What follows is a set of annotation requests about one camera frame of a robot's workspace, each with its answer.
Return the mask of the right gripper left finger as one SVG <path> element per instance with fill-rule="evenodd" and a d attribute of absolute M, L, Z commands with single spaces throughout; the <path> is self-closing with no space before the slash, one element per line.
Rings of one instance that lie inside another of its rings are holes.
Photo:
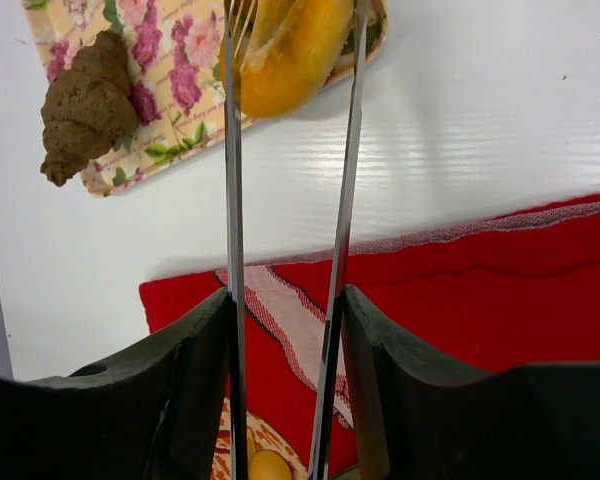
<path fill-rule="evenodd" d="M 229 298 L 66 377 L 0 378 L 0 479 L 207 479 L 228 376 Z"/>

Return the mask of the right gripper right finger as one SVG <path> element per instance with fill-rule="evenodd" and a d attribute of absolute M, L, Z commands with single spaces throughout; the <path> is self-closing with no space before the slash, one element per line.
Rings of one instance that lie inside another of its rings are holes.
<path fill-rule="evenodd" d="M 600 479 L 600 363 L 493 374 L 345 289 L 343 347 L 364 479 Z"/>

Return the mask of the orange ring bagel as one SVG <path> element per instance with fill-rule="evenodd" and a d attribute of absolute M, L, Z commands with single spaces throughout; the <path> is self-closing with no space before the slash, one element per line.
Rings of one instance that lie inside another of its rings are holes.
<path fill-rule="evenodd" d="M 331 75 L 351 29 L 352 1 L 227 1 L 219 54 L 224 88 L 252 119 L 288 114 Z"/>

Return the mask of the brown chocolate bread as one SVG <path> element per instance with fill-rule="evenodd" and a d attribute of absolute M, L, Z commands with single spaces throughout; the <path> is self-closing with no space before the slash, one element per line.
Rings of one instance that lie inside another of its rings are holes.
<path fill-rule="evenodd" d="M 122 36 L 104 30 L 49 84 L 41 108 L 45 158 L 40 172 L 55 186 L 63 186 L 138 127 L 127 67 Z"/>

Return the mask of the yellow plastic spoon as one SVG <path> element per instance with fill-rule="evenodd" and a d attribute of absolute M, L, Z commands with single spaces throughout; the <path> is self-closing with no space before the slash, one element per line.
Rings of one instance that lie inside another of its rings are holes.
<path fill-rule="evenodd" d="M 292 480 L 293 473 L 276 451 L 257 451 L 249 460 L 249 480 Z"/>

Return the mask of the red patterned cloth mat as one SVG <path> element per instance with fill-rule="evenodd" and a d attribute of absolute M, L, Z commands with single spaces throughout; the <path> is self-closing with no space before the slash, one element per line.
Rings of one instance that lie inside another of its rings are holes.
<path fill-rule="evenodd" d="M 248 424 L 309 460 L 331 260 L 245 270 Z M 474 366 L 600 361 L 600 194 L 354 247 L 347 280 L 384 314 Z"/>

